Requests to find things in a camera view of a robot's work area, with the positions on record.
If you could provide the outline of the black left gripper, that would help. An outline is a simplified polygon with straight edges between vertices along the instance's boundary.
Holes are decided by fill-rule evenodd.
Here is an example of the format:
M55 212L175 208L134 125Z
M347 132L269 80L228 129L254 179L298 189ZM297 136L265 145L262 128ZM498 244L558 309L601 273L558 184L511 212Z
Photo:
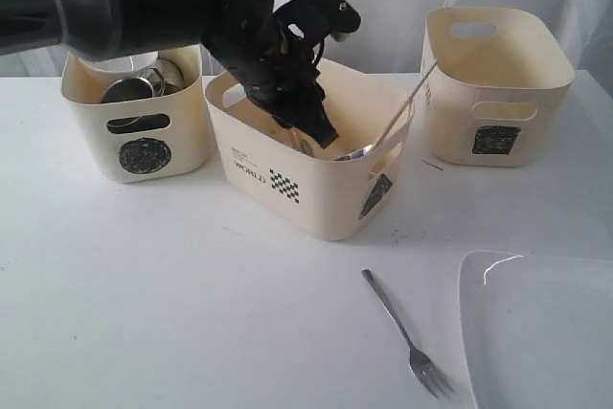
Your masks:
M279 20L254 32L220 22L205 29L205 48L243 86L248 100L282 129L308 129L319 148L339 137L317 82L324 45L306 47Z

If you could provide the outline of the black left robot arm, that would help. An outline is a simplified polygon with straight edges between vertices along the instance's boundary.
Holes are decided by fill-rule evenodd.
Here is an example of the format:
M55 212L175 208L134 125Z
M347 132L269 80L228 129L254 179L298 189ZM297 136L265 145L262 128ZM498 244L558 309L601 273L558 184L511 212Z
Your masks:
M87 61L200 45L247 99L321 148L338 136L313 53L275 0L1 0L5 55L60 46Z

